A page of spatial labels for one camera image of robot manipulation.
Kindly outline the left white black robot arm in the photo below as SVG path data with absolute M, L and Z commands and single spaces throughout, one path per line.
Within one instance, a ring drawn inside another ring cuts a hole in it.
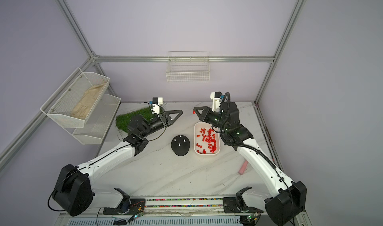
M 173 125 L 183 111 L 159 109 L 152 114 L 154 117 L 150 121 L 141 114 L 133 115 L 127 124 L 128 136 L 111 150 L 78 166 L 64 166 L 49 200 L 54 200 L 62 212 L 72 217 L 91 208 L 108 208 L 122 215 L 128 213 L 132 202 L 127 193 L 120 188 L 101 190 L 93 185 L 117 165 L 141 153 L 149 143 L 146 137 Z

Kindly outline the black round screw base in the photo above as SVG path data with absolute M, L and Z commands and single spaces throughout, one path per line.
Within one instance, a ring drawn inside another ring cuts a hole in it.
M 178 135 L 171 141 L 171 149 L 177 156 L 185 156 L 190 149 L 190 140 L 184 135 Z

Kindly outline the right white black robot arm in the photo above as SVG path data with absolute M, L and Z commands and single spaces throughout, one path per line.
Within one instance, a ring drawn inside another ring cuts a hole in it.
M 253 134 L 240 123 L 235 102 L 225 101 L 217 111 L 208 106 L 194 108 L 198 119 L 218 129 L 222 142 L 242 155 L 259 175 L 267 188 L 258 193 L 245 187 L 236 193 L 226 208 L 232 212 L 266 212 L 278 226 L 295 224 L 295 217 L 305 210 L 307 188 L 301 181 L 293 181 L 259 147 Z

